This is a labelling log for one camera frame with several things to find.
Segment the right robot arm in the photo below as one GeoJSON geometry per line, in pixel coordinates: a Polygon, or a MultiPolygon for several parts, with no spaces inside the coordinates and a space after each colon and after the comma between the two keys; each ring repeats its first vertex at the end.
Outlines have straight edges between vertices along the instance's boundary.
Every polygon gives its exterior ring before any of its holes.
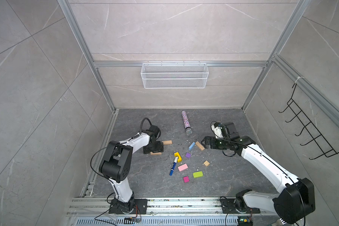
{"type": "Polygon", "coordinates": [[[276,213],[287,224],[297,225],[315,211],[315,188],[307,178],[299,178],[269,157],[249,136],[240,136],[234,123],[211,122],[213,136],[205,136],[206,149],[231,150],[260,171],[277,190],[276,194],[246,189],[236,194],[234,208],[238,213],[261,209],[276,213]]]}

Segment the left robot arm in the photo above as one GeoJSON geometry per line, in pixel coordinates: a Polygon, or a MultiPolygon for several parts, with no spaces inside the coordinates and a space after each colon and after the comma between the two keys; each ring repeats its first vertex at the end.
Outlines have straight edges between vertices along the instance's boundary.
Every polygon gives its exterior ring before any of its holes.
{"type": "Polygon", "coordinates": [[[127,179],[133,154],[139,149],[143,149],[144,154],[162,153],[163,142],[158,140],[160,135],[159,127],[151,125],[149,129],[142,130],[124,141],[111,141],[105,149],[98,170],[111,183],[115,199],[119,202],[127,204],[134,199],[127,179]]]}

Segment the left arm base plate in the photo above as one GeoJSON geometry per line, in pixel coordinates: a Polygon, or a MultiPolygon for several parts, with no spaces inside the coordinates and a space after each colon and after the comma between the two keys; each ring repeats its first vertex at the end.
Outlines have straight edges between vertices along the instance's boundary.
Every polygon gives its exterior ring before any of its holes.
{"type": "Polygon", "coordinates": [[[109,214],[146,214],[147,204],[147,199],[131,199],[129,202],[113,199],[110,204],[109,214]]]}

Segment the light blue block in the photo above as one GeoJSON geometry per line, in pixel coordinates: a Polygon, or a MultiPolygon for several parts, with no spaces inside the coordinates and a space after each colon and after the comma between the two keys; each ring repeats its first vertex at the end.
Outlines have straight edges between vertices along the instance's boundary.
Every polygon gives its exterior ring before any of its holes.
{"type": "Polygon", "coordinates": [[[195,142],[193,142],[193,143],[189,146],[188,150],[191,151],[191,150],[194,148],[194,146],[195,146],[195,142]]]}

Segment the pink block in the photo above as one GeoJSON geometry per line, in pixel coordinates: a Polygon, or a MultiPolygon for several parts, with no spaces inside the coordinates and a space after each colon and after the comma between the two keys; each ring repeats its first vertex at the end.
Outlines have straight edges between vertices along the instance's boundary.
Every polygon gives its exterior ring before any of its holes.
{"type": "Polygon", "coordinates": [[[180,165],[179,167],[178,167],[178,170],[181,172],[181,171],[184,171],[184,170],[186,170],[186,169],[188,169],[188,165],[187,164],[183,164],[183,165],[180,165]]]}

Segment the blue white marker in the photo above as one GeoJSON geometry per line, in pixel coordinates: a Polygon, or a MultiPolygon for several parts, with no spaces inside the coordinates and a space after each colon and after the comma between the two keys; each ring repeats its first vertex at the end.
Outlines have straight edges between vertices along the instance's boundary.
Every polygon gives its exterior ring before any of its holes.
{"type": "Polygon", "coordinates": [[[172,176],[173,175],[173,172],[174,172],[174,170],[175,170],[175,167],[176,167],[176,164],[177,164],[177,162],[178,162],[178,157],[176,156],[175,157],[175,159],[174,159],[174,162],[173,162],[173,164],[172,164],[172,167],[171,167],[171,170],[170,170],[170,172],[169,172],[169,175],[170,176],[172,176]]]}

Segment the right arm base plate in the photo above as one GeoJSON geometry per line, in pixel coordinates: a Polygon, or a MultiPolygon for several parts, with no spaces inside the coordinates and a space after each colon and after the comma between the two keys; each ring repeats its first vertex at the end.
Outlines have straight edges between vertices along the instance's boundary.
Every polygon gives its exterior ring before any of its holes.
{"type": "Polygon", "coordinates": [[[250,208],[238,198],[220,197],[219,201],[224,214],[260,214],[260,209],[250,208]]]}

